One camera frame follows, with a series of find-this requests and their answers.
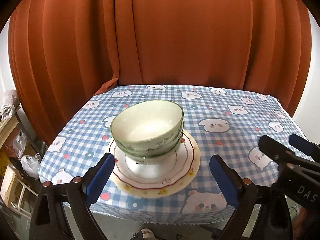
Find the green floral bowl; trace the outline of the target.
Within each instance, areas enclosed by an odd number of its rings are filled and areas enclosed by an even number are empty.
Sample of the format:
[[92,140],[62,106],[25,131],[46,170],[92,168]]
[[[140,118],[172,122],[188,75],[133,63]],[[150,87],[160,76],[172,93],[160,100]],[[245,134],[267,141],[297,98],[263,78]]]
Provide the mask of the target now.
[[174,148],[182,138],[184,129],[184,121],[180,124],[176,132],[171,132],[169,135],[165,135],[163,139],[156,139],[156,142],[149,141],[143,142],[142,146],[134,145],[133,143],[120,142],[118,139],[114,139],[116,145],[125,153],[129,155],[159,155],[168,150]]
[[124,173],[124,170],[130,171],[131,173],[141,177],[144,175],[146,177],[152,177],[150,174],[156,173],[157,175],[153,176],[157,177],[161,174],[169,173],[175,168],[180,160],[184,161],[187,158],[187,154],[185,153],[186,150],[180,150],[181,145],[183,145],[181,140],[174,148],[159,155],[141,157],[129,155],[128,153],[122,151],[115,142],[113,143],[114,150],[112,153],[117,160],[116,166],[122,173]]
[[142,146],[176,132],[182,123],[182,107],[168,100],[140,102],[120,112],[111,122],[114,139]]

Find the white plastic bag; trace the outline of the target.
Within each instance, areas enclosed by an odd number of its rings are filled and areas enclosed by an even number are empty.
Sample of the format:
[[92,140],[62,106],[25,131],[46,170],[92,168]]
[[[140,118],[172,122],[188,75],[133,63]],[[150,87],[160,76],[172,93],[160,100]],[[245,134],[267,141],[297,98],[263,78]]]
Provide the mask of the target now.
[[34,178],[39,178],[39,166],[40,166],[41,158],[38,154],[31,156],[31,155],[24,155],[21,159],[21,165],[24,172]]

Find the wooden shelf clutter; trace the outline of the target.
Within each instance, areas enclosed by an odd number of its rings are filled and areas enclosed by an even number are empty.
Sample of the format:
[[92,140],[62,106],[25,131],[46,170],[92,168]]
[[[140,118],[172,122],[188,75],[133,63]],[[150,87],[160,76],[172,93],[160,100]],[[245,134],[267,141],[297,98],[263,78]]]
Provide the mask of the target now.
[[39,178],[28,176],[21,165],[24,155],[40,158],[43,153],[23,126],[18,110],[20,101],[13,89],[1,98],[1,203],[19,216],[30,219]]

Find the orange curtain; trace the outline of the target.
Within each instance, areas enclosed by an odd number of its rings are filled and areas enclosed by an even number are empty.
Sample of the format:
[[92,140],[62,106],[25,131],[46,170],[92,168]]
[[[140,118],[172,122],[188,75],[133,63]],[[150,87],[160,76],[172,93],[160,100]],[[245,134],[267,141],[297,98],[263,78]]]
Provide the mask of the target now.
[[276,97],[293,115],[311,59],[301,0],[22,0],[9,61],[23,109],[51,143],[116,85],[198,85]]

